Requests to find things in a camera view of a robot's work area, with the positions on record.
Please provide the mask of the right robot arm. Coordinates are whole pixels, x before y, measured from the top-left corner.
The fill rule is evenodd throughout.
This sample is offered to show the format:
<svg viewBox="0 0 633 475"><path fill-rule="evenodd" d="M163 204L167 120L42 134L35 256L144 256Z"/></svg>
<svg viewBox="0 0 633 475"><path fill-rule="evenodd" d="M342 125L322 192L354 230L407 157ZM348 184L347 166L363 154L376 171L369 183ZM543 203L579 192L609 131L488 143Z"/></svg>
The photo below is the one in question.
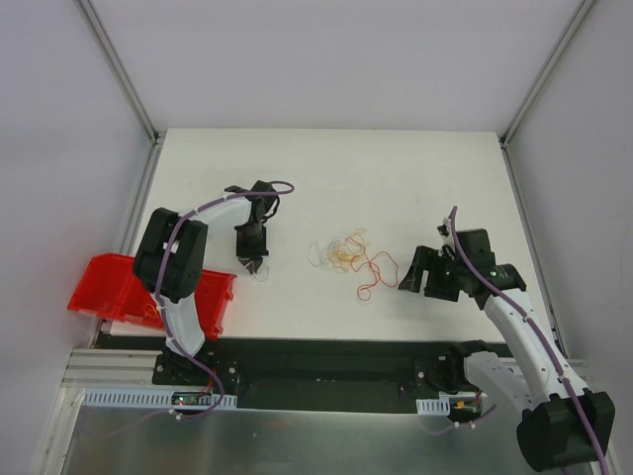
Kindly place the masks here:
<svg viewBox="0 0 633 475"><path fill-rule="evenodd" d="M401 291L448 302L473 299L495 325L518 367L512 372L481 340L454 343L426 372L440 392L475 387L514 416L519 450L536 472L595 462L606 452L615 406L574 370L537 317L527 287L511 264L498 264L484 229L458 232L450 220L438 231L440 248L416 248Z"/></svg>

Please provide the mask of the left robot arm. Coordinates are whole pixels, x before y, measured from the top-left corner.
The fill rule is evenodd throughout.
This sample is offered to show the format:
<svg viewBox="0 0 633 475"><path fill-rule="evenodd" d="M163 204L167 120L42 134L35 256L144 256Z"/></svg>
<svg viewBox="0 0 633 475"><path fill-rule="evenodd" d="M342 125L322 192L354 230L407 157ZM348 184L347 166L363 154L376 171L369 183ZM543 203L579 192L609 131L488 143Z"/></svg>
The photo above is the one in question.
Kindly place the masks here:
<svg viewBox="0 0 633 475"><path fill-rule="evenodd" d="M258 180L247 189L236 185L184 214L158 208L151 214L133 263L133 275L149 292L166 333L167 366L186 384L205 383L206 391L222 383L201 355L206 336L195 303L207 243L236 232L239 264L256 275L269 255L267 222L276 215L281 197L295 191L287 181Z"/></svg>

